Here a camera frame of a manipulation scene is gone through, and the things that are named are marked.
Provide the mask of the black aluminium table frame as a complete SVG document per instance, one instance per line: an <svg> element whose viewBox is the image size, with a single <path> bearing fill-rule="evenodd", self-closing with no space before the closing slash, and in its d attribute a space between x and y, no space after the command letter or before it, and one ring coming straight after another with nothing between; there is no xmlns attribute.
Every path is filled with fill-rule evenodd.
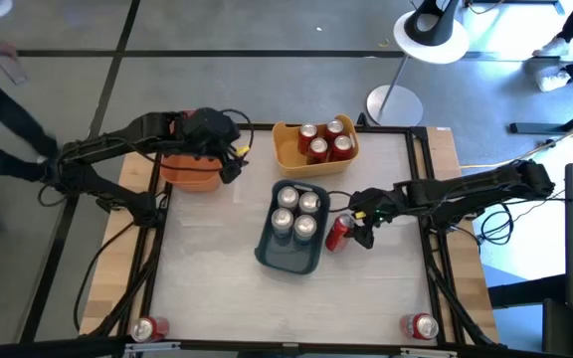
<svg viewBox="0 0 573 358"><path fill-rule="evenodd" d="M406 165L409 175L426 177L435 174L439 178L447 178L460 173L453 134L449 128L360 125L357 128L357 138L364 151L389 150L388 164ZM153 163L138 154L123 156L118 182L136 191L148 187L160 191L164 187ZM107 245L95 265L91 290L80 323L81 334L98 328L117 306L131 278L143 267L147 255L158 243L153 230L131 227L121 233L119 227L127 224L130 219L126 211L116 211L109 216L104 236L115 242ZM431 237L431 248L438 264L443 261L450 263L453 290L470 317L488 338L497 341L499 335L486 291L484 273L476 246L467 234L471 227L471 223L465 222L461 231L450 233L442 240ZM326 333L317 323L319 317L316 314L300 331L285 330L275 338L258 337L248 342L256 346L266 344L295 348L301 352L338 352L360 347L346 339L315 340L314 334Z"/></svg>

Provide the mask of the black laptop keyboard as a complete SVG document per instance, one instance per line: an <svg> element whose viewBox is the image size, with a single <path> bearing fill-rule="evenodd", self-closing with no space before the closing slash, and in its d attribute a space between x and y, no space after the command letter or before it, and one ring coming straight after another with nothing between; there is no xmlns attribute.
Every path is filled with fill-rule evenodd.
<svg viewBox="0 0 573 358"><path fill-rule="evenodd" d="M573 357L573 308L547 298L542 303L542 309L543 351Z"/></svg>

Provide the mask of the silver bracket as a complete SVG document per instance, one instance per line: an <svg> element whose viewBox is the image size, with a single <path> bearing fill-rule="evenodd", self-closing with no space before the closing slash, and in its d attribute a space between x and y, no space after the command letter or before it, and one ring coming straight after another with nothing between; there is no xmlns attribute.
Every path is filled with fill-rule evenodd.
<svg viewBox="0 0 573 358"><path fill-rule="evenodd" d="M130 358L142 358L144 353L166 352L181 349L180 341L160 341L150 343L130 343L124 346L123 353Z"/></svg>
<svg viewBox="0 0 573 358"><path fill-rule="evenodd" d="M409 358L459 358L458 353L455 351L424 349L416 347L402 347L400 349L400 356Z"/></svg>

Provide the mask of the white shoe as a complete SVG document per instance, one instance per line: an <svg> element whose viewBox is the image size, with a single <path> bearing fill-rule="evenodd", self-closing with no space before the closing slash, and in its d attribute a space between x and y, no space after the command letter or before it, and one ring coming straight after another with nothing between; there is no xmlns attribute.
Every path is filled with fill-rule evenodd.
<svg viewBox="0 0 573 358"><path fill-rule="evenodd" d="M532 56L536 58L558 57L562 58L569 54L569 43L563 38L553 38L541 48L534 50Z"/></svg>
<svg viewBox="0 0 573 358"><path fill-rule="evenodd" d="M543 92L561 89L571 82L571 75L563 67L544 69L536 75L537 86Z"/></svg>

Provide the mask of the orange plastic bin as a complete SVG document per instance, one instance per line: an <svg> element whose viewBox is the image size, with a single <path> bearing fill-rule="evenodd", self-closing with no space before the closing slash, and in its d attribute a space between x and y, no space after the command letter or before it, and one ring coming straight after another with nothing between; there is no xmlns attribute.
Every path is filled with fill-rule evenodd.
<svg viewBox="0 0 573 358"><path fill-rule="evenodd" d="M184 132L174 133L176 119L170 123L171 137L162 144L160 176L184 192L212 192L221 184L222 163L212 139Z"/></svg>

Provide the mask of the yellow plastic bin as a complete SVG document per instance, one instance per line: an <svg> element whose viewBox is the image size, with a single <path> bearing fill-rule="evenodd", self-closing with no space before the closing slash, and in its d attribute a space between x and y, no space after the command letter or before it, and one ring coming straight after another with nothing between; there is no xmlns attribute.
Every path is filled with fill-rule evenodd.
<svg viewBox="0 0 573 358"><path fill-rule="evenodd" d="M327 175L339 173L347 169L354 158L359 153L359 144L356 136L356 130L352 120L344 115L339 114L335 117L343 122L344 133L342 135L349 136L353 144L353 155L349 160L334 161L328 160L331 145L328 144L328 152L326 161L319 164L308 165L306 163L306 154L302 155L297 150L297 134L301 125L287 126L284 122L278 122L273 127L273 140L276 150L276 158L279 166L281 167L282 174L291 179L312 177L319 175ZM315 124L317 127L317 137L323 138L324 128L326 123Z"/></svg>

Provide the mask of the black floor bar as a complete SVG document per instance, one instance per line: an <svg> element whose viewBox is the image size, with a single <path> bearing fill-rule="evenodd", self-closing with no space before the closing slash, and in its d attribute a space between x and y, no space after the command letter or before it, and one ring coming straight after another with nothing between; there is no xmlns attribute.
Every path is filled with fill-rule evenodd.
<svg viewBox="0 0 573 358"><path fill-rule="evenodd" d="M551 299L565 303L566 275L559 274L518 283L495 285L488 289L492 308L510 308L542 303Z"/></svg>

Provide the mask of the blue plastic bin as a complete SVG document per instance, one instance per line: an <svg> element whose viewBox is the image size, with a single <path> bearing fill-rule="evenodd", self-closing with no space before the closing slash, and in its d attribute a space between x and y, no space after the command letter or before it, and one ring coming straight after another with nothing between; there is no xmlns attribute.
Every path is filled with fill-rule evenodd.
<svg viewBox="0 0 573 358"><path fill-rule="evenodd" d="M287 238L279 239L274 235L271 224L271 216L275 209L279 208L277 195L284 186L294 187L299 197L304 192L315 192L321 201L319 211L312 216L317 222L317 231L312 237L312 241L306 245L299 245L293 239L293 226L291 234ZM293 180L280 180L272 188L272 197L269 210L266 215L263 231L260 240L255 248L255 256L262 265L296 274L312 273L319 262L322 251L325 229L329 216L330 198L327 191L319 186ZM300 216L297 210L292 212L293 224Z"/></svg>

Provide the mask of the grey flat object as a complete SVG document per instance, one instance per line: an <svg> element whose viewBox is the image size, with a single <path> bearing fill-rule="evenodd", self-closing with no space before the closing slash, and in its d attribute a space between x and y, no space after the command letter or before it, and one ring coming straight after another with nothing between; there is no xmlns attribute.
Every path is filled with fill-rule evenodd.
<svg viewBox="0 0 573 358"><path fill-rule="evenodd" d="M28 80L28 76L16 58L0 55L0 69L14 85Z"/></svg>

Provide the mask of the black crossbar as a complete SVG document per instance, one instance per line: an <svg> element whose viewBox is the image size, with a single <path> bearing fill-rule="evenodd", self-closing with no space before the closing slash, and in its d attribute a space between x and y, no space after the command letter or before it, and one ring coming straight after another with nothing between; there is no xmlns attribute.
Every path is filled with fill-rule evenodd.
<svg viewBox="0 0 573 358"><path fill-rule="evenodd" d="M444 343L442 345L349 345L313 343L267 343L201 340L180 341L180 350L232 351L232 352L272 352L284 355L300 354L356 354L400 356L402 347L455 351L459 358L573 358L508 349L503 346L474 346ZM126 344L135 343L129 336L120 337L81 337L76 339L10 343L0 345L0 358L97 358L122 355Z"/></svg>

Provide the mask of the black curved stand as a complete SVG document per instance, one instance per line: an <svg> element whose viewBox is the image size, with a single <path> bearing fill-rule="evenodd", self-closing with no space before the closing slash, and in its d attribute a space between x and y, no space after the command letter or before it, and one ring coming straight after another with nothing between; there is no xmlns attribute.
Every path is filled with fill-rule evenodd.
<svg viewBox="0 0 573 358"><path fill-rule="evenodd" d="M461 0L447 0L443 8L438 0L423 0L404 22L406 34L420 45L436 47L450 40L455 15Z"/></svg>

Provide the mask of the red soda can blue print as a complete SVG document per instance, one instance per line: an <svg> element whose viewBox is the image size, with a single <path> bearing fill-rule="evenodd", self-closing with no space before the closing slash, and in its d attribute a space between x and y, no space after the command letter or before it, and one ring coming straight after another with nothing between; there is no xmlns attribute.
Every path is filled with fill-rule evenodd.
<svg viewBox="0 0 573 358"><path fill-rule="evenodd" d="M157 342L169 333L169 321L160 316L145 316L138 318L132 325L130 335L137 343Z"/></svg>
<svg viewBox="0 0 573 358"><path fill-rule="evenodd" d="M350 239L354 225L354 219L348 214L336 217L325 239L326 248L332 253L341 252Z"/></svg>
<svg viewBox="0 0 573 358"><path fill-rule="evenodd" d="M400 328L406 336L418 340L431 340L440 333L437 320L426 312L404 315L400 319Z"/></svg>

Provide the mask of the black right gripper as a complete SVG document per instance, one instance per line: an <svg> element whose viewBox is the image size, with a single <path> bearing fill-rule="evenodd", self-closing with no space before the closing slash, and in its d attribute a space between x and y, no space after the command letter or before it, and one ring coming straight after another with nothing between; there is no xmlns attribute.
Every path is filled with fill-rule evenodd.
<svg viewBox="0 0 573 358"><path fill-rule="evenodd" d="M391 223L396 217L396 206L391 200L390 192L377 188L354 192L345 211L356 219L356 228L363 228L363 220L366 219L375 223Z"/></svg>

